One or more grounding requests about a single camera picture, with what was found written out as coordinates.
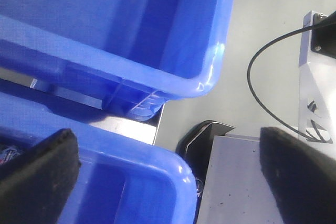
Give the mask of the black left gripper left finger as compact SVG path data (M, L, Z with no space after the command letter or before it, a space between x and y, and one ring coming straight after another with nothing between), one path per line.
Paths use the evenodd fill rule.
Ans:
M77 138L70 129L1 165L1 223L57 223L80 166Z

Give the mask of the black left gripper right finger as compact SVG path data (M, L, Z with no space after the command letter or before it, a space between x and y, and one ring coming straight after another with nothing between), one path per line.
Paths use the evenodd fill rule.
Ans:
M276 128L260 130L259 161L284 223L335 223L335 160Z

